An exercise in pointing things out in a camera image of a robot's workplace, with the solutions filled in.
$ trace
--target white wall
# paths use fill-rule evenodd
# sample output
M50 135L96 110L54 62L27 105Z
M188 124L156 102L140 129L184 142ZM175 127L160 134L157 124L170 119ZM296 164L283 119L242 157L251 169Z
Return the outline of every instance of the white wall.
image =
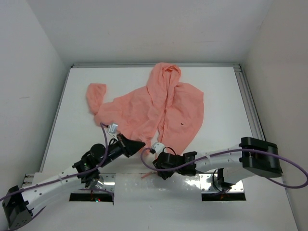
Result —
M0 1L0 197L39 170L66 74L28 3Z
M66 64L241 62L272 0L27 0Z
M308 169L308 1L276 0L246 60L245 71L267 140ZM283 165L287 183L302 173ZM308 187L290 190L297 223L308 230Z

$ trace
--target pink cloth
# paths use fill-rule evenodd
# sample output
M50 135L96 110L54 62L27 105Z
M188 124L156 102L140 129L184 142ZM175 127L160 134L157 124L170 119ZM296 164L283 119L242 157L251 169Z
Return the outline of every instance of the pink cloth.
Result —
M181 71L174 64L159 63L145 87L103 103L106 85L91 83L87 100L97 125L118 124L118 131L151 146L158 129L158 142L181 154L199 131L204 117L203 92L180 83Z

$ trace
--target wall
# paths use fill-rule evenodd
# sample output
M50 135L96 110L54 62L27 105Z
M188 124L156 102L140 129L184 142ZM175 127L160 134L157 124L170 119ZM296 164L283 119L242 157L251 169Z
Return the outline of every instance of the wall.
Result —
M67 69L25 0L0 1L0 195L39 170ZM6 219L0 209L0 230Z
M308 169L308 2L276 0L245 63L245 71L267 140L280 155ZM287 183L303 174L283 165ZM289 190L300 230L308 230L308 187Z
M27 0L66 64L241 62L272 0Z

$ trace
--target white table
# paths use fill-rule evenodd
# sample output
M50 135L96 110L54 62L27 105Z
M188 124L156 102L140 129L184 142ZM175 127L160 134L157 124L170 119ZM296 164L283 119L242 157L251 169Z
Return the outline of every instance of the white table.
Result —
M104 143L85 98L90 83L107 84L104 101L109 102L144 86L152 69L142 65L75 67L67 79L42 173L37 174L34 183L71 166L93 144ZM227 148L240 143L244 136L262 138L260 130L256 130L258 120L238 66L180 65L180 68L180 81L202 90L205 102L203 125L186 151ZM297 230L284 188L257 176L244 180L246 201L201 202L197 176L174 174L163 181L152 175L141 180L140 173L149 170L142 165L138 154L129 159L120 157L102 172L116 173L114 206L108 202L69 202L65 196L21 230Z

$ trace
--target crumpled garment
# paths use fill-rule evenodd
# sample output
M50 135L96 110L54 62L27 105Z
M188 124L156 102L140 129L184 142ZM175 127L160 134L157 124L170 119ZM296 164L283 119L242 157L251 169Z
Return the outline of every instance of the crumpled garment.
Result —
M151 146L158 130L158 142L181 154L199 131L204 118L203 92L188 83L180 83L177 65L158 63L145 87L113 102L103 103L106 85L91 83L87 101L94 120L118 124L118 131L131 140Z

